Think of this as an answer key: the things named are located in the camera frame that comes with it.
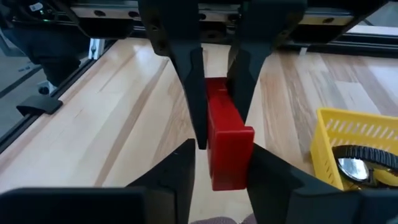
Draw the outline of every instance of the wooden table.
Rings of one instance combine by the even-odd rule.
[[[226,74],[229,47],[204,45],[208,77]],[[398,60],[275,53],[265,62],[247,124],[255,142],[312,174],[309,148],[321,106],[398,115]],[[193,138],[182,87],[168,58],[143,39],[116,42],[0,155],[0,191],[16,187],[123,187]],[[212,192],[197,150],[190,220],[252,212],[245,190]]]

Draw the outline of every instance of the yellow basket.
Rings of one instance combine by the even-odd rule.
[[[332,147],[355,144],[383,149],[398,155],[398,118],[396,117],[331,108],[320,108],[317,115],[317,128],[311,144],[315,175],[340,190],[358,187],[340,177]]]

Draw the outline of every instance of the red plastic block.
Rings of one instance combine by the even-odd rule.
[[[226,89],[226,78],[207,78],[208,160],[213,190],[246,188],[254,130],[244,125]]]

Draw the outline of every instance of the black bracket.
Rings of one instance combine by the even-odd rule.
[[[61,106],[62,101],[49,96],[37,95],[30,96],[17,106],[17,110],[23,115],[42,115],[54,114]]]

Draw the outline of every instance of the watch face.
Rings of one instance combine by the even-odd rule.
[[[338,167],[349,178],[364,181],[369,177],[369,169],[360,159],[338,159]]]

